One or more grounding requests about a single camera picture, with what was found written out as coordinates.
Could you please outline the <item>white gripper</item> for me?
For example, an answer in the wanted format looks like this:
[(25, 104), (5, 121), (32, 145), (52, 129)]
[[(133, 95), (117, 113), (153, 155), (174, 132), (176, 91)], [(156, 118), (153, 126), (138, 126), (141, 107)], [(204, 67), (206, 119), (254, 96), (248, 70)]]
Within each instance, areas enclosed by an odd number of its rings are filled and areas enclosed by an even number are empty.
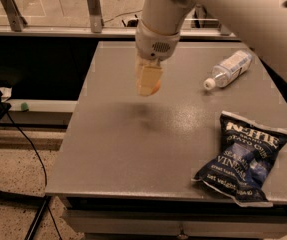
[(163, 74), (163, 69), (159, 66), (144, 66), (143, 59), (160, 61), (168, 59), (173, 55), (179, 39), (179, 33), (162, 35), (151, 31), (142, 21), (138, 23), (135, 34), (138, 52), (135, 58), (135, 75), (139, 95), (150, 96), (153, 87), (161, 80)]

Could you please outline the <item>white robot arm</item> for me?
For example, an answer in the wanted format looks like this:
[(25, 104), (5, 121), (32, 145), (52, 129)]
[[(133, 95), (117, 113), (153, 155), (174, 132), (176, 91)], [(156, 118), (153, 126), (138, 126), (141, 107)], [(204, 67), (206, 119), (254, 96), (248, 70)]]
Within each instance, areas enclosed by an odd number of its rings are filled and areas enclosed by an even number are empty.
[(287, 0), (145, 0), (136, 30), (138, 54), (166, 60), (187, 14), (202, 5), (287, 82)]

